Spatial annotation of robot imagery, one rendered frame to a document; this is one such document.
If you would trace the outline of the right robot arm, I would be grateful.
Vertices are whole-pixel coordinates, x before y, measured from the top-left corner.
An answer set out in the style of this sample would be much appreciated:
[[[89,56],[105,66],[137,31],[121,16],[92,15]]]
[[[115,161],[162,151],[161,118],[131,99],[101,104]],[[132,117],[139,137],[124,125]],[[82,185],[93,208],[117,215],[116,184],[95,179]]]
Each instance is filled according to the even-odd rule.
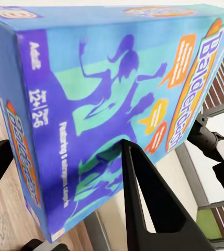
[[[219,162],[212,168],[224,188],[224,136],[216,131],[209,131],[206,127],[208,119],[203,114],[203,107],[201,106],[187,140],[203,151],[206,157]],[[221,249],[215,250],[221,251]]]

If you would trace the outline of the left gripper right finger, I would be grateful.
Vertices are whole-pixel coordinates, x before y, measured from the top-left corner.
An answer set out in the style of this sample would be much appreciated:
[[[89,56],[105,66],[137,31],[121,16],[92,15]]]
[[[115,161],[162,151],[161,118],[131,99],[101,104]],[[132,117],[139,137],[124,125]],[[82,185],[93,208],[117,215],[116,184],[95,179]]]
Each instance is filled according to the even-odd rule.
[[[135,142],[121,143],[128,251],[216,251]],[[138,184],[156,233],[147,230]]]

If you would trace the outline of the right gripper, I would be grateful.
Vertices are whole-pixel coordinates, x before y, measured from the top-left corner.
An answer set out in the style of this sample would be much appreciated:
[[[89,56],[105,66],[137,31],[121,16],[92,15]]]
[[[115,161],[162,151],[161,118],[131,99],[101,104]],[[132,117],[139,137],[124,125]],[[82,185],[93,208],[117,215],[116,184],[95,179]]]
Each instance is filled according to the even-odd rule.
[[[197,118],[193,124],[193,127],[188,135],[187,140],[195,146],[201,146],[206,143],[210,138],[210,131],[206,127],[208,117],[202,113],[198,113]]]

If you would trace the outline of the board game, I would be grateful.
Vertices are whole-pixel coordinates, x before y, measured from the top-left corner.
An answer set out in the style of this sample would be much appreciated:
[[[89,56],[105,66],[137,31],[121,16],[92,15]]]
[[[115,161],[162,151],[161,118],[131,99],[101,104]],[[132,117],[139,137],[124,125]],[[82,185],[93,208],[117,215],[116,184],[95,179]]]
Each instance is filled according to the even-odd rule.
[[[185,142],[224,58],[224,8],[0,6],[0,107],[25,204],[52,244]]]

